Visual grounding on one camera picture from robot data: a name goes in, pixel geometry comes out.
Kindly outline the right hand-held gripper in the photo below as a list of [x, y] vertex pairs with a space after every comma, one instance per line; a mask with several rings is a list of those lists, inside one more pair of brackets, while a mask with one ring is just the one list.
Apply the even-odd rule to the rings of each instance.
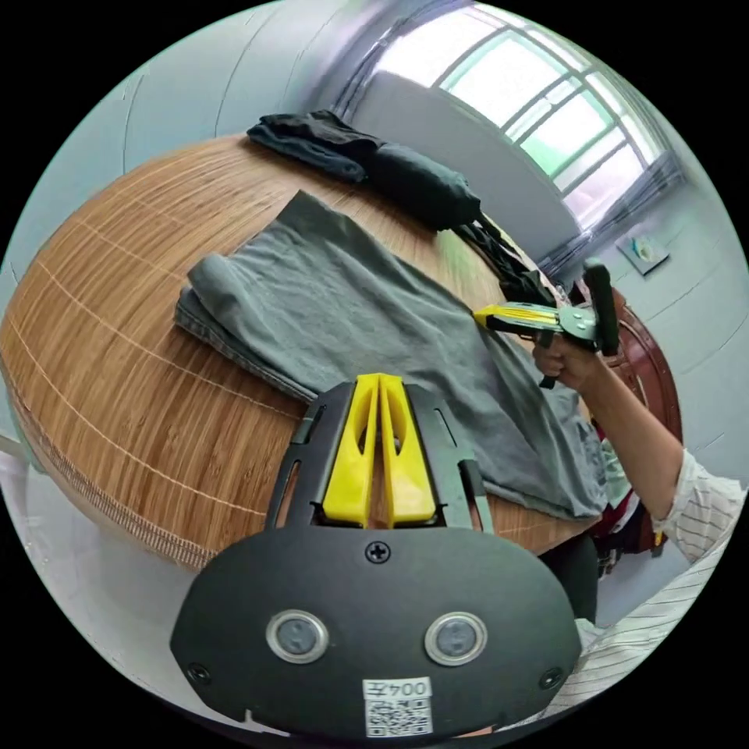
[[[493, 332], [518, 335], [533, 344], [548, 345], [554, 335], [592, 353], [604, 350], [604, 333], [594, 311], [589, 308], [546, 307], [526, 303], [489, 305], [474, 312], [474, 321]], [[542, 377], [540, 386], [553, 389], [557, 381]]]

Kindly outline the person's right hand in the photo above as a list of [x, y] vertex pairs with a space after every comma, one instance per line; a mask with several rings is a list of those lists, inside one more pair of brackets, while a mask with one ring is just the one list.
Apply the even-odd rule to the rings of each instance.
[[534, 344], [534, 362], [546, 378], [560, 382], [584, 396], [602, 376], [605, 361], [597, 354], [584, 350], [559, 335], [548, 345]]

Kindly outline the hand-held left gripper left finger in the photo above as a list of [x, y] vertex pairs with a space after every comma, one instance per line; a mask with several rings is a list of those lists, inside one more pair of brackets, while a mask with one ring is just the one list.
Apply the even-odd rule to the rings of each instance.
[[367, 522], [378, 435], [379, 375], [357, 378], [322, 502], [331, 522]]

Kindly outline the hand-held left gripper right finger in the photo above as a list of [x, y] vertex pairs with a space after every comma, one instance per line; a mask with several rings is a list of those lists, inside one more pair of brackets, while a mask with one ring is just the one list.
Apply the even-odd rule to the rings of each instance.
[[390, 374], [380, 374], [378, 384], [388, 524], [426, 524], [436, 503], [406, 387]]

